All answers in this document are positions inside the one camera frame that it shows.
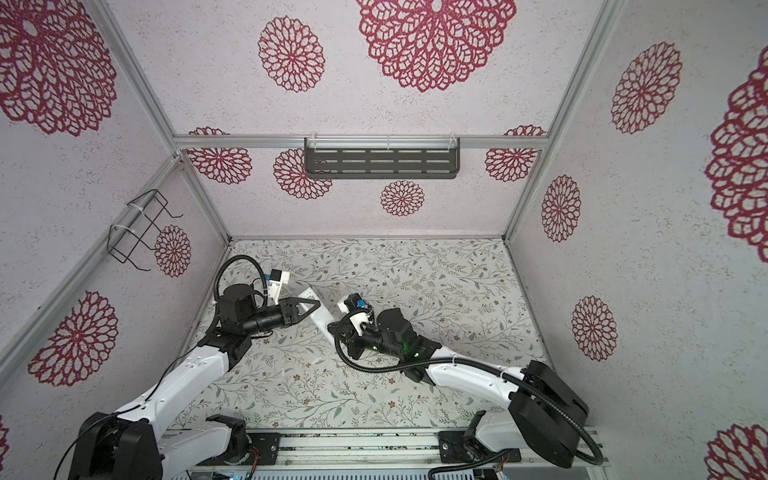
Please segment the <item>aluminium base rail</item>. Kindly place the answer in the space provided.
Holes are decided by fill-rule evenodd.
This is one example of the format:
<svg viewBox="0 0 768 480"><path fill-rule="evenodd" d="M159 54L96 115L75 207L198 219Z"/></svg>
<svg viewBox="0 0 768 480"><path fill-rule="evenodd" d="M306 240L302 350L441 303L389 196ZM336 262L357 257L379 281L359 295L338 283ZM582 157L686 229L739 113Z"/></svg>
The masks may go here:
<svg viewBox="0 0 768 480"><path fill-rule="evenodd" d="M278 429L273 465L256 474L424 474L441 464L437 428Z"/></svg>

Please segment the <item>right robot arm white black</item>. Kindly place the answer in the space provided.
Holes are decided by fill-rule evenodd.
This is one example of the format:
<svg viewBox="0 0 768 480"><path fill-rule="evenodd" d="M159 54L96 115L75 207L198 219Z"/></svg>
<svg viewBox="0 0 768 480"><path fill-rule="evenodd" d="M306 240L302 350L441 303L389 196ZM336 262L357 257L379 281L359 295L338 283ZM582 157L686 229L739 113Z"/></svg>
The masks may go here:
<svg viewBox="0 0 768 480"><path fill-rule="evenodd" d="M464 391L497 405L501 413L479 415L465 435L490 454L521 439L557 467L569 468L575 460L594 466L605 461L585 427L588 406L542 362L508 367L460 355L417 334L398 308L379 315L356 308L320 331L353 370L397 372L415 383Z"/></svg>

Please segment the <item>dark metal wall shelf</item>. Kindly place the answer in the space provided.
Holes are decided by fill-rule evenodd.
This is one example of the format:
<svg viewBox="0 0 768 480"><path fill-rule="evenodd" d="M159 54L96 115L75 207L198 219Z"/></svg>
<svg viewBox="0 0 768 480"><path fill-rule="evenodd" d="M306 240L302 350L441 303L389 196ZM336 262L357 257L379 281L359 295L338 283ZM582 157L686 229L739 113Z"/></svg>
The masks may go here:
<svg viewBox="0 0 768 480"><path fill-rule="evenodd" d="M450 180L460 170L460 140L396 142L304 140L304 168L313 180Z"/></svg>

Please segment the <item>white remote control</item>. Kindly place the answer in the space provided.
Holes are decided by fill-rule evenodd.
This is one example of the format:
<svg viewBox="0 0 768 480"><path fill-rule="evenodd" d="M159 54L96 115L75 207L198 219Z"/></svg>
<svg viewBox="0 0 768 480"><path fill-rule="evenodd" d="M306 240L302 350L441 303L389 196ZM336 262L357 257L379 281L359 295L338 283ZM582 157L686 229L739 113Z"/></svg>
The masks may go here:
<svg viewBox="0 0 768 480"><path fill-rule="evenodd" d="M318 310L316 310L310 317L309 320L313 323L313 325L317 328L317 330L320 332L321 336L327 340L331 345L333 345L330 342L330 338L328 336L328 332L326 327L333 322L340 322L341 318L338 316L334 316L332 311L325 305L325 303L321 300L319 294L312 288L307 287L304 291L302 291L299 294L300 298L313 298L316 300L319 300L321 302L321 306Z"/></svg>

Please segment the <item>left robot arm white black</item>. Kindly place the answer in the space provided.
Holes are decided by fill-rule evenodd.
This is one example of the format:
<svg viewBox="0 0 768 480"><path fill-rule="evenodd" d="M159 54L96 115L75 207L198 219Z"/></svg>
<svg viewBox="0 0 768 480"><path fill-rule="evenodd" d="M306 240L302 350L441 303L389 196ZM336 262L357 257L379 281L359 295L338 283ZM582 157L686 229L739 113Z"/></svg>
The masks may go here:
<svg viewBox="0 0 768 480"><path fill-rule="evenodd" d="M113 413L96 412L69 447L71 479L172 479L209 459L241 464L255 451L242 419L216 414L170 432L173 420L210 384L232 371L261 334L309 319L322 334L334 318L316 292L279 298L280 281L263 291L234 284L215 297L212 324L156 385Z"/></svg>

